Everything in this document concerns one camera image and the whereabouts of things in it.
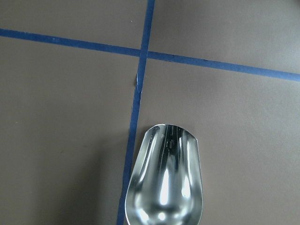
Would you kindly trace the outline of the shiny metal scoop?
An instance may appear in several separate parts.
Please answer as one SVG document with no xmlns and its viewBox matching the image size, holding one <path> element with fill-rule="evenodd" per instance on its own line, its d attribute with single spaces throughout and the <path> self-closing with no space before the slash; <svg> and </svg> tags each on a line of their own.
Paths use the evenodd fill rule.
<svg viewBox="0 0 300 225">
<path fill-rule="evenodd" d="M 143 137 L 125 199 L 130 225 L 198 225 L 203 184 L 198 140 L 172 124 Z"/>
</svg>

